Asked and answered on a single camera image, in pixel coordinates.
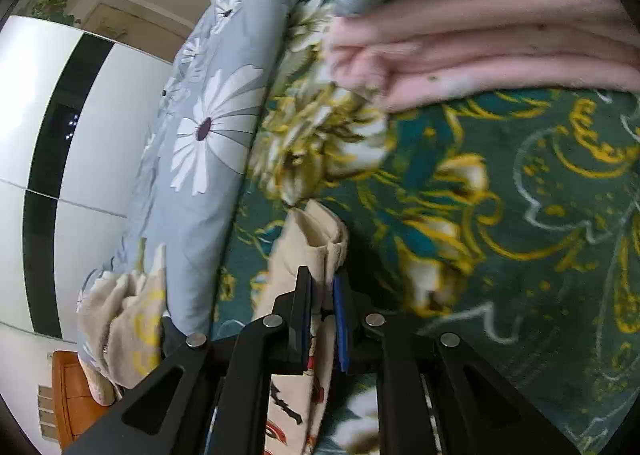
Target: pile of clothes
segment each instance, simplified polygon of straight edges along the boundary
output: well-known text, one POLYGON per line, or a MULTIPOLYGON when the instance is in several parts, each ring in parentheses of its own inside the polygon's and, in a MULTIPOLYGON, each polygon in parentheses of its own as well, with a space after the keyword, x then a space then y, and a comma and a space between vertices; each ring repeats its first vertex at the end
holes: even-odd
POLYGON ((620 0, 342 0, 332 77, 389 111, 497 88, 640 90, 640 36, 620 0))

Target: green blanket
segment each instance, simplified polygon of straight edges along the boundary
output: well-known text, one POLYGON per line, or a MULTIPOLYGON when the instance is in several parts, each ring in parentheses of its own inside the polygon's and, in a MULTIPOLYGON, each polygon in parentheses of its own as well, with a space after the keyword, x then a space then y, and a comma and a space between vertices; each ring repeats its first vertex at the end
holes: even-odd
MULTIPOLYGON (((422 333, 460 334, 596 453, 640 387, 636 97, 489 92, 388 117, 328 79, 323 2, 303 0, 292 17, 213 337, 251 319, 288 207, 316 198, 350 230, 354 289, 413 312, 422 333)), ((378 449, 363 405, 373 384, 332 387, 316 451, 378 449)))

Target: metal bolt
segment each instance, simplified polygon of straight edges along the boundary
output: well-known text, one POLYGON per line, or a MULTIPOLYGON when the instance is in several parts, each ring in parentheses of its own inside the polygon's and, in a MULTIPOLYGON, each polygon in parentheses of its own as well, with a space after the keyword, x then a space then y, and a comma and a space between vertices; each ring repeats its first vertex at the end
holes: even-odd
POLYGON ((460 345, 460 336, 454 334, 453 332, 445 332, 442 336, 440 336, 440 343, 449 348, 455 348, 460 345))
POLYGON ((194 332, 187 336, 187 345, 192 349, 199 349, 207 342, 207 337, 202 332, 194 332))
POLYGON ((366 318, 364 318, 364 321, 370 327, 380 327, 381 325, 385 324, 386 320, 382 314, 374 312, 373 314, 369 314, 366 318))
POLYGON ((270 329, 279 327, 282 325, 282 316, 279 314, 269 314, 262 319, 262 323, 264 323, 265 327, 269 327, 270 329))

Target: folded pink fabric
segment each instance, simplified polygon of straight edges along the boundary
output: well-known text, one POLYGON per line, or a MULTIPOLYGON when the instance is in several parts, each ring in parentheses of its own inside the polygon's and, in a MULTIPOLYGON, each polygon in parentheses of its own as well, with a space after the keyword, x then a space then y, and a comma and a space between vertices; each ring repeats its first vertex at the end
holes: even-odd
POLYGON ((507 56, 484 58, 426 74, 397 74, 374 102, 390 112, 504 88, 568 86, 640 90, 635 67, 597 58, 507 56))
POLYGON ((640 90, 640 35, 619 0, 393 0, 334 18, 338 85, 389 110, 495 88, 640 90))

